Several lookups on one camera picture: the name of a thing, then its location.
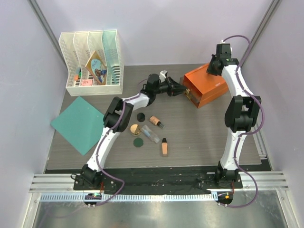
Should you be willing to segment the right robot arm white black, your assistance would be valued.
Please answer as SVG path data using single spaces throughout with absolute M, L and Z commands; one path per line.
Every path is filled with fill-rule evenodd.
M 256 125 L 261 98 L 253 95 L 246 85 L 239 61 L 232 57 L 229 43 L 217 44 L 207 73 L 223 77 L 231 94 L 231 101 L 224 117 L 228 129 L 226 146 L 214 176 L 216 185 L 224 188 L 238 180 L 241 150 L 246 136 Z

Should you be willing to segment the clear tube bottle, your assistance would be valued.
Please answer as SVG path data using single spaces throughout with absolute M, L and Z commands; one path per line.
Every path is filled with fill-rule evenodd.
M 141 131 L 154 143 L 159 143 L 160 139 L 147 125 L 141 128 Z

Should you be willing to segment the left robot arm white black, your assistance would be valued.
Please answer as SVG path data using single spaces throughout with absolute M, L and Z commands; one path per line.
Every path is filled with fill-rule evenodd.
M 177 96 L 187 90 L 186 86 L 167 76 L 165 70 L 159 74 L 150 74 L 142 82 L 142 88 L 136 95 L 128 98 L 116 96 L 111 101 L 103 118 L 104 127 L 101 138 L 91 158 L 83 165 L 80 174 L 75 176 L 75 184 L 95 190 L 101 186 L 102 176 L 106 175 L 112 180 L 120 182 L 123 187 L 124 180 L 108 174 L 104 170 L 104 163 L 115 140 L 126 130 L 132 112 L 150 106 L 158 94 L 166 93 L 168 96 Z

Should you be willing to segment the round BB cream bottle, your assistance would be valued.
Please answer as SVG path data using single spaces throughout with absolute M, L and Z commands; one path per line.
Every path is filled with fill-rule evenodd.
M 164 128 L 164 124 L 155 116 L 151 116 L 149 121 L 155 126 L 158 126 L 162 129 Z

